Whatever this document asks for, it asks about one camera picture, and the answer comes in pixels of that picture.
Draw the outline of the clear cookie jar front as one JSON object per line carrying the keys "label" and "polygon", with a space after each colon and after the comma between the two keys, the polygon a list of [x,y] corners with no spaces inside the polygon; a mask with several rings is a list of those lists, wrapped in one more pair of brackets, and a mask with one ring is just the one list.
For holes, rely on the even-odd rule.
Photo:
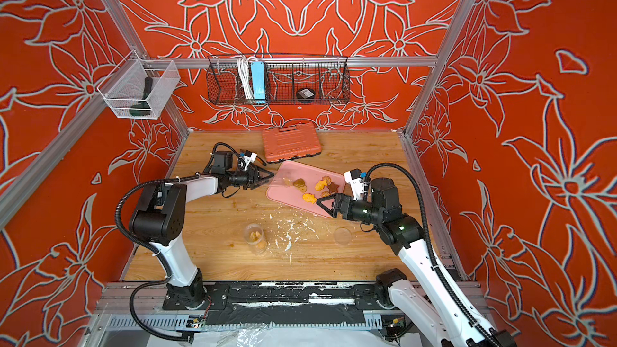
{"label": "clear cookie jar front", "polygon": [[244,229],[244,240],[255,255],[264,253],[268,248],[265,232],[259,224],[251,223]]}

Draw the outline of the clear cookie jar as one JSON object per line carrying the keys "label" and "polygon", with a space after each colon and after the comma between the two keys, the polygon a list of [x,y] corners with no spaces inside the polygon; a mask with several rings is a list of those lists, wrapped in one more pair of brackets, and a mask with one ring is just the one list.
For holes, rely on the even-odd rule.
{"label": "clear cookie jar", "polygon": [[255,255],[264,253],[268,248],[265,232],[259,224],[251,223],[244,229],[244,240]]}
{"label": "clear cookie jar", "polygon": [[269,181],[271,187],[293,187],[294,176],[287,170],[278,171]]}

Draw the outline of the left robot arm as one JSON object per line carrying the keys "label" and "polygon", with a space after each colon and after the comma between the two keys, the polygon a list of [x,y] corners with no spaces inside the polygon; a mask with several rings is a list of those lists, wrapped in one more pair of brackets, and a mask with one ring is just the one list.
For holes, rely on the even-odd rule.
{"label": "left robot arm", "polygon": [[121,199],[115,213],[117,228],[158,259],[165,271],[163,284],[172,303],[199,308],[207,300],[202,273],[183,242],[186,204],[224,195],[230,187],[260,187],[274,178],[265,165],[251,151],[239,153],[230,146],[214,149],[202,172],[186,178],[143,182]]}

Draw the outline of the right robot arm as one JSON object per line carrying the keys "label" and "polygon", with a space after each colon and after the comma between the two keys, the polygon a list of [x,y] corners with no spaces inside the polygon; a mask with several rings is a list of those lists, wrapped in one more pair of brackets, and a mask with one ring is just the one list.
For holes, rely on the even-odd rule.
{"label": "right robot arm", "polygon": [[395,183],[377,178],[370,191],[369,201],[337,193],[317,205],[333,218],[373,226],[420,286],[392,269],[376,279],[378,300],[401,310],[431,346],[514,346],[514,337],[496,329],[437,259],[427,232],[403,212]]}

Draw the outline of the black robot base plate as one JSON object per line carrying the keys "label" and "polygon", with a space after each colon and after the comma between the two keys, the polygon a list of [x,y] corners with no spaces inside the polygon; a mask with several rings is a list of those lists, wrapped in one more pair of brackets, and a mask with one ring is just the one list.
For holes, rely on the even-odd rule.
{"label": "black robot base plate", "polygon": [[373,281],[216,281],[194,308],[167,294],[165,311],[184,311],[206,326],[358,327],[381,329],[404,313],[378,302]]}

